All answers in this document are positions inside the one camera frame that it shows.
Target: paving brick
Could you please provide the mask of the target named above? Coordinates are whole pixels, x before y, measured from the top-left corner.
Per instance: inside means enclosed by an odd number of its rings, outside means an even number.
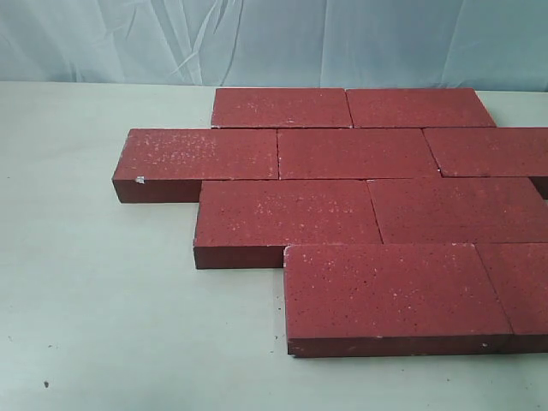
[[[122,203],[197,202],[203,180],[277,179],[275,130],[133,129],[112,181]]]
[[[218,88],[211,119],[218,128],[349,128],[342,88]]]
[[[282,179],[366,179],[440,176],[416,128],[278,131]]]
[[[289,354],[489,354],[511,332],[474,245],[293,246]]]
[[[347,90],[357,128],[495,127],[471,88]]]
[[[204,182],[197,268],[275,268],[290,244],[380,243],[365,182]]]
[[[548,128],[429,128],[425,136],[444,176],[532,177],[548,198]]]
[[[548,244],[482,244],[478,251],[514,331],[503,352],[548,352]]]
[[[548,207],[524,177],[368,183],[385,243],[548,241]]]

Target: white table surface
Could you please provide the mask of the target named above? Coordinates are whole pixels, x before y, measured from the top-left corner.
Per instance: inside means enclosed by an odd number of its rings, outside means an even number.
[[[548,94],[479,95],[548,126]],[[280,270],[196,271],[197,205],[119,204],[128,130],[207,128],[213,97],[0,83],[0,410],[548,409],[547,354],[293,359]]]

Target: white backdrop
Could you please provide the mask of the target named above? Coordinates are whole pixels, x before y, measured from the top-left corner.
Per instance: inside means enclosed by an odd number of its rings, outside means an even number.
[[[0,80],[548,90],[546,0],[0,0]]]

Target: brick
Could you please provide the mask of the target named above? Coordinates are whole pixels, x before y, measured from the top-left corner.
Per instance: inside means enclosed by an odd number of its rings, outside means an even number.
[[[217,128],[349,128],[342,88],[218,88]]]
[[[474,245],[293,246],[289,354],[489,354],[511,332]]]
[[[548,128],[429,128],[444,176],[527,176],[548,198]]]
[[[524,177],[368,183],[385,243],[548,241],[548,207]]]
[[[503,352],[548,352],[548,244],[481,244],[478,251],[514,332]]]
[[[133,129],[112,181],[122,203],[170,203],[204,180],[277,178],[275,130]]]
[[[288,129],[278,131],[282,179],[440,176],[419,129]]]
[[[360,89],[347,95],[357,128],[496,127],[471,88]]]
[[[276,268],[291,244],[380,243],[365,182],[204,182],[197,268]]]

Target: red brick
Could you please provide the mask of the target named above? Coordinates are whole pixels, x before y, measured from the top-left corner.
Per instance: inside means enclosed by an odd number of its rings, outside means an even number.
[[[548,352],[548,244],[482,244],[478,251],[514,331],[503,352]]]
[[[219,88],[213,127],[352,127],[342,88]]]
[[[358,128],[495,127],[471,88],[347,90]]]
[[[286,250],[289,354],[489,354],[510,327],[474,245]]]
[[[548,241],[548,207],[524,177],[368,183],[385,243]]]
[[[280,130],[278,156],[282,179],[439,176],[416,128]]]
[[[122,203],[196,202],[203,180],[277,179],[275,130],[134,129],[112,181]]]
[[[548,128],[429,128],[425,136],[448,177],[532,177],[548,198]]]
[[[380,243],[365,182],[204,182],[197,268],[275,268],[290,244]]]

